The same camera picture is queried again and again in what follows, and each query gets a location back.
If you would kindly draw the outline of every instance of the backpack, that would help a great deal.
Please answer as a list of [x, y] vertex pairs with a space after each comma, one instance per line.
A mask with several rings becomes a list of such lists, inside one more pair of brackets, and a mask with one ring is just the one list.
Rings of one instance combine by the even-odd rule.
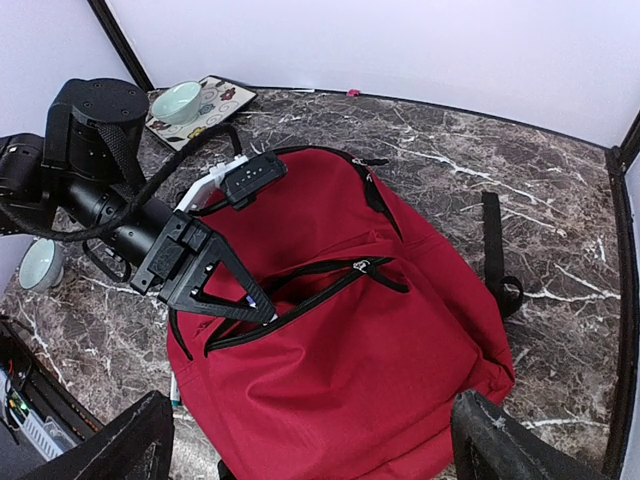
[[[487, 288], [370, 171], [380, 161], [320, 147], [275, 153], [283, 179], [204, 222], [277, 318], [256, 326], [171, 311], [183, 402], [239, 479], [433, 477], [453, 458], [456, 395], [499, 403], [514, 385], [502, 317], [522, 288], [503, 277], [497, 196], [484, 198]], [[504, 284], [520, 290], [515, 302], [496, 301]], [[251, 302], [221, 268], [205, 291]]]

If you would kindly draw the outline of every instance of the bowl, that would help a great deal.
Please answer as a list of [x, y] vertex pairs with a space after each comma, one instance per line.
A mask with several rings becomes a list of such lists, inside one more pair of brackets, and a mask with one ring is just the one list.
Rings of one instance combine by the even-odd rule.
[[57, 287], [64, 275], [63, 254], [56, 242], [41, 238], [27, 250], [18, 281], [25, 290], [43, 293]]
[[184, 125], [198, 116], [202, 87], [198, 82], [180, 83], [160, 95], [151, 114], [169, 125]]

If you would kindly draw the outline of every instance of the marble table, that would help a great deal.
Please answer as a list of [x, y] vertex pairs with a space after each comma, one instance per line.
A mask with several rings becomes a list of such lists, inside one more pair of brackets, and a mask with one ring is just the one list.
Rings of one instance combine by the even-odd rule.
[[[260, 90], [238, 115], [245, 150], [328, 145], [387, 158], [377, 174], [423, 214], [480, 274], [480, 192], [502, 201], [508, 273], [527, 302], [506, 329], [517, 386], [507, 411], [560, 450], [599, 467], [616, 383], [618, 258], [603, 152], [593, 146], [481, 116], [410, 102]], [[147, 175], [170, 156], [146, 134]], [[179, 191], [228, 158], [210, 142], [162, 187]], [[45, 295], [15, 281], [0, 309], [28, 326], [46, 365], [105, 423], [151, 389], [168, 392], [166, 308], [111, 283], [66, 244], [62, 285]], [[214, 449], [178, 411], [174, 479], [216, 478]], [[454, 478], [448, 470], [442, 478]]]

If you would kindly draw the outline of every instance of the black strap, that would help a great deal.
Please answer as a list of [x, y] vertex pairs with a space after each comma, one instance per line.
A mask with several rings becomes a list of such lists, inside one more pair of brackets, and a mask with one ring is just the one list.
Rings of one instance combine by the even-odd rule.
[[[498, 302], [502, 318], [517, 312], [524, 301], [522, 282], [504, 274], [504, 252], [502, 250], [502, 220], [500, 200], [496, 193], [482, 192], [484, 209], [484, 282]], [[509, 291], [507, 286], [517, 290]]]

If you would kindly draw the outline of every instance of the black zipper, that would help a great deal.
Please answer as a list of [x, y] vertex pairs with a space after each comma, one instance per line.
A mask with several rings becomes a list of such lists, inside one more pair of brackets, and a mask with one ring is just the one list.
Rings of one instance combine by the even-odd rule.
[[373, 177], [371, 176], [371, 172], [367, 168], [367, 166], [372, 166], [372, 165], [386, 165], [387, 163], [389, 163], [388, 160], [377, 159], [377, 158], [364, 160], [361, 158], [354, 157], [348, 152], [337, 150], [335, 148], [316, 147], [311, 145], [278, 148], [274, 150], [273, 153], [275, 153], [276, 155], [285, 155], [287, 153], [300, 152], [302, 150], [307, 150], [309, 148], [313, 148], [317, 150], [325, 150], [327, 152], [333, 153], [334, 155], [338, 155], [339, 157], [349, 162], [349, 164], [356, 169], [356, 171], [358, 172], [358, 175], [364, 182], [364, 194], [367, 200], [367, 204], [374, 211], [378, 213], [382, 213], [385, 217], [387, 217], [387, 220], [389, 220], [394, 230], [402, 240], [402, 233], [400, 232], [400, 227], [398, 226], [396, 219], [393, 217], [391, 210], [389, 209], [384, 199], [382, 198], [382, 194], [378, 190], [378, 187], [376, 186], [375, 182], [373, 181]]
[[282, 288], [291, 280], [298, 278], [302, 275], [313, 275], [319, 273], [329, 273], [338, 270], [342, 270], [344, 268], [350, 267], [351, 271], [344, 275], [341, 279], [336, 281], [333, 285], [326, 288], [320, 293], [309, 297], [308, 299], [301, 302], [296, 307], [292, 308], [290, 311], [277, 318], [273, 322], [264, 325], [257, 330], [253, 330], [249, 333], [245, 333], [242, 335], [238, 335], [237, 337], [228, 338], [228, 339], [218, 339], [215, 336], [215, 332], [212, 336], [207, 340], [207, 343], [204, 347], [205, 357], [209, 352], [213, 352], [215, 350], [221, 350], [223, 348], [230, 348], [238, 345], [243, 345], [245, 343], [253, 342], [258, 340], [266, 335], [269, 335], [272, 332], [284, 327], [288, 323], [291, 323], [298, 317], [308, 313], [314, 308], [320, 306], [331, 297], [337, 295], [342, 290], [347, 288], [349, 285], [354, 283], [359, 278], [362, 278], [365, 275], [368, 275], [372, 280], [391, 288], [399, 293], [407, 293], [409, 291], [409, 287], [406, 285], [397, 283], [390, 278], [383, 275], [380, 271], [378, 271], [379, 266], [387, 264], [391, 262], [393, 258], [389, 257], [367, 257], [356, 260], [332, 260], [328, 262], [318, 262], [311, 265], [306, 265], [301, 267], [291, 274], [284, 277], [282, 280], [279, 280], [276, 284], [271, 285], [266, 291], [270, 292], [270, 294], [275, 293], [277, 290]]

